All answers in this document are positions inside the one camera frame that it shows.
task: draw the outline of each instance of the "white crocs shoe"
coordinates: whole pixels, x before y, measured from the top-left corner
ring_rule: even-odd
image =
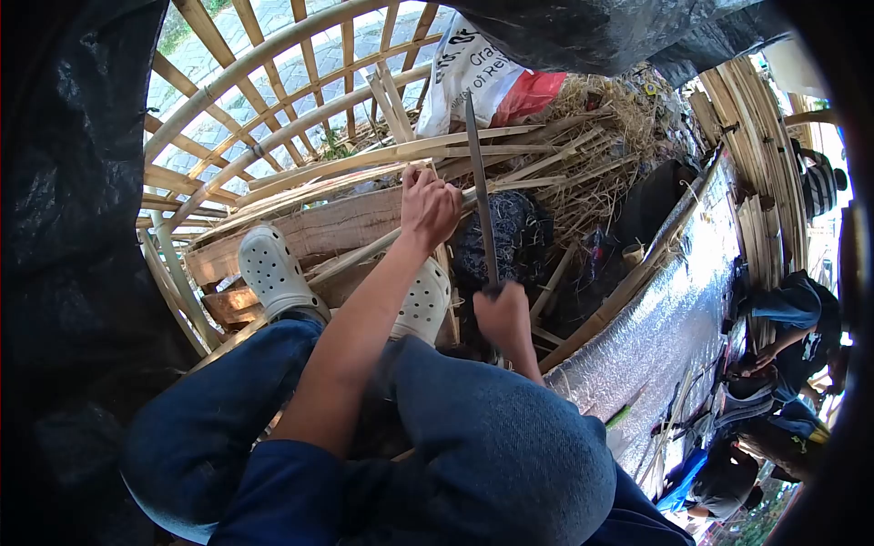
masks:
[[[271,225],[256,225],[239,244],[239,272],[273,319],[282,311],[300,308],[327,323],[330,311],[307,286],[301,264],[288,249],[285,237]]]
[[[415,335],[433,347],[450,299],[448,275],[437,260],[428,258],[404,297],[389,337]]]

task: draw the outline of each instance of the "striped shirt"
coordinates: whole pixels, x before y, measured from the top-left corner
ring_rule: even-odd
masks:
[[[835,171],[831,168],[828,157],[819,152],[811,151],[816,165],[808,167],[801,175],[801,189],[804,192],[804,208],[808,220],[831,211],[837,204],[837,182]]]

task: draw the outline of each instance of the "white plastic bag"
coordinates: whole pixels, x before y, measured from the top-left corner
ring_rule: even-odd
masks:
[[[464,92],[468,88],[473,94],[476,125],[488,127],[524,71],[456,12],[434,54],[431,86],[422,104],[416,135],[446,135],[450,121],[464,121]]]

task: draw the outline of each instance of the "black tarp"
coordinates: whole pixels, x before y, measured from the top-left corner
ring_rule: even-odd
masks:
[[[672,86],[788,31],[770,1],[765,6],[751,0],[444,3],[526,68],[615,76],[649,59]]]
[[[167,3],[3,6],[4,543],[155,543],[115,461],[198,361],[134,231]]]

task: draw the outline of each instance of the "reflective insulation sheet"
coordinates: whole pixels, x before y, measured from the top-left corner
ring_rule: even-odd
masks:
[[[739,255],[728,198],[735,172],[724,149],[706,179],[692,184],[707,186],[662,267],[612,322],[545,378],[580,413],[602,421],[646,386],[607,437],[619,453],[618,462],[633,477],[646,471],[656,451],[656,442],[649,443],[650,430],[666,414],[687,370],[692,370],[693,383],[677,422],[692,415],[713,385],[715,362],[727,341],[720,332],[729,306],[732,264]],[[668,227],[694,199],[687,191],[656,240],[670,236]],[[681,461],[682,442],[665,450],[667,472]]]

